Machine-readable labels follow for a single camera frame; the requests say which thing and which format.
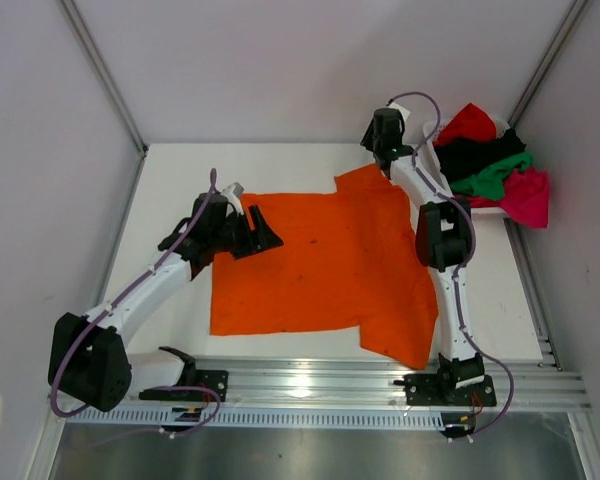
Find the red cloth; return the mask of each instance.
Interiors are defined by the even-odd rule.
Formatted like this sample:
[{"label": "red cloth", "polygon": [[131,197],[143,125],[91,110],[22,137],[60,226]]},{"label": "red cloth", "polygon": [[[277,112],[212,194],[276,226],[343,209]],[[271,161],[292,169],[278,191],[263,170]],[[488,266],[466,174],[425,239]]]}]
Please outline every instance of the red cloth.
[{"label": "red cloth", "polygon": [[433,145],[443,147],[460,137],[476,142],[490,142],[496,139],[497,133],[496,126],[489,115],[470,103],[453,117]]},{"label": "red cloth", "polygon": [[504,198],[494,202],[482,197],[467,197],[471,208],[500,207],[516,222],[531,228],[549,224],[549,175],[529,167],[514,170],[504,181]]}]

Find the pink cloth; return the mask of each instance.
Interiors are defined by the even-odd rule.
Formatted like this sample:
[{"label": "pink cloth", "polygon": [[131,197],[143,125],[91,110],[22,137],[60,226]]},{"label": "pink cloth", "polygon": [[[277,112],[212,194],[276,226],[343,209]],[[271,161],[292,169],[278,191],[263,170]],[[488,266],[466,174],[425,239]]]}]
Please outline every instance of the pink cloth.
[{"label": "pink cloth", "polygon": [[529,167],[514,170],[504,181],[504,198],[494,202],[482,197],[467,197],[471,208],[500,207],[516,222],[531,228],[549,225],[549,175]]}]

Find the white table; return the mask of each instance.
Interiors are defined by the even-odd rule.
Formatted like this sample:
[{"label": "white table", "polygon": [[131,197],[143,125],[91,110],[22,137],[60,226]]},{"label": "white table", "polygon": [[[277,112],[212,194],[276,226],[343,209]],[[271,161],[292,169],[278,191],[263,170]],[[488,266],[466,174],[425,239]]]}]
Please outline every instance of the white table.
[{"label": "white table", "polygon": [[[365,165],[355,144],[154,144],[149,149],[107,289],[110,299],[146,267],[157,244],[207,190],[238,181],[247,191],[333,192],[333,177]],[[478,344],[508,362],[542,358],[509,239],[501,219],[476,219],[468,267],[471,322]],[[358,329],[272,335],[209,335],[211,269],[169,299],[140,329],[130,352],[169,345],[193,356],[386,358],[359,347]],[[436,357],[437,348],[431,357]]]}]

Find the black mounting bracket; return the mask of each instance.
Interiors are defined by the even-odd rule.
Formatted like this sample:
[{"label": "black mounting bracket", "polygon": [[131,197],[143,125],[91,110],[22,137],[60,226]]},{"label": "black mounting bracket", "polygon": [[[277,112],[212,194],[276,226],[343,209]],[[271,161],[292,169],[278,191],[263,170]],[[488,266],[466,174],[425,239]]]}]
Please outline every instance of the black mounting bracket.
[{"label": "black mounting bracket", "polygon": [[[497,405],[493,380],[484,374],[482,356],[478,353],[466,360],[447,360],[438,355],[440,367],[436,373],[410,373],[394,385],[404,386],[407,405],[418,407],[472,407],[478,396],[484,407]],[[482,378],[480,382],[469,383]]]},{"label": "black mounting bracket", "polygon": [[[86,317],[72,313],[65,313],[56,322],[49,385],[53,384],[67,351],[88,326]],[[71,358],[60,379],[60,390],[101,412],[108,412],[124,399],[130,384],[131,365],[122,338],[113,327],[95,327]]]},{"label": "black mounting bracket", "polygon": [[440,388],[440,379],[437,373],[411,373],[405,375],[403,380],[394,381],[394,385],[404,385],[407,395],[407,405],[414,407],[473,407],[471,396],[478,398],[485,407],[497,405],[493,380],[489,375],[484,376],[480,383],[473,383],[466,387],[456,388],[444,392]]},{"label": "black mounting bracket", "polygon": [[[196,360],[191,355],[187,355],[180,350],[171,347],[160,347],[160,350],[169,352],[184,362],[182,374],[175,387],[206,387],[218,394],[220,400],[224,402],[227,398],[229,388],[229,372],[226,370],[198,370]],[[203,402],[206,395],[202,392],[177,391],[148,389],[140,392],[140,400],[157,400],[165,402]]]}]

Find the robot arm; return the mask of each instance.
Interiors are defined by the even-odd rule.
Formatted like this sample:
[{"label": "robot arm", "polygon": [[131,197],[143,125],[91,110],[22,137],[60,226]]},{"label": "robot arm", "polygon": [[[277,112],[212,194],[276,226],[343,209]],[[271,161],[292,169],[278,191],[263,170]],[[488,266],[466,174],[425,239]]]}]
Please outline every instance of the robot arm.
[{"label": "robot arm", "polygon": [[113,302],[103,302],[82,317],[67,313],[57,321],[49,363],[52,390],[57,383],[62,392],[106,412],[127,394],[191,383],[195,364],[186,354],[161,347],[127,355],[126,347],[153,312],[208,266],[216,253],[230,252],[239,259],[283,244],[257,206],[249,207],[248,214],[244,211],[242,190],[234,183],[208,194],[206,200],[200,195],[192,216],[182,219],[158,245],[148,272]]},{"label": "robot arm", "polygon": [[419,166],[417,152],[402,145],[403,113],[408,114],[394,103],[376,110],[361,145],[419,206],[416,253],[429,267],[435,287],[442,342],[435,374],[409,374],[396,384],[405,386],[409,405],[471,407],[470,398],[477,395],[483,405],[495,406],[493,382],[475,349],[467,300],[466,263],[474,249],[471,210],[466,200],[454,199]]}]

